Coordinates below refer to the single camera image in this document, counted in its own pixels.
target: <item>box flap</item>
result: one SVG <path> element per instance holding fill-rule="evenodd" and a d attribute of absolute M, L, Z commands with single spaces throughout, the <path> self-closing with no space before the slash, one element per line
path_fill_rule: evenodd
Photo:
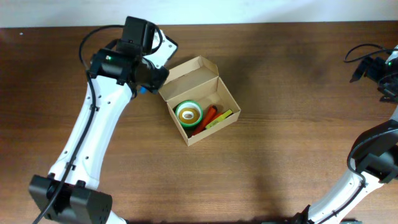
<path fill-rule="evenodd" d="M 167 102 L 171 98 L 216 77 L 218 77 L 217 66 L 199 56 L 170 69 L 169 77 L 159 93 Z"/>

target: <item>brown table surface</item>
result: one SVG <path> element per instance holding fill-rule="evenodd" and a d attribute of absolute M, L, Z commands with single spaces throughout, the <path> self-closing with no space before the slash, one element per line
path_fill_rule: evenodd
<path fill-rule="evenodd" d="M 29 182 L 34 174 L 47 175 L 72 131 L 86 91 L 78 46 L 92 29 L 0 29 L 0 223 L 29 223 L 39 213 Z M 187 147 L 159 95 L 131 102 L 113 133 L 98 189 L 113 196 L 121 217 L 290 217 L 323 197 L 347 169 L 354 140 L 395 108 L 378 102 L 371 80 L 350 84 L 358 63 L 345 64 L 343 57 L 366 42 L 393 48 L 398 22 L 161 29 L 179 44 L 169 68 L 208 58 L 242 113 L 238 122 Z M 120 35 L 95 35 L 86 58 Z M 395 223 L 397 201 L 391 182 L 347 217 Z"/>

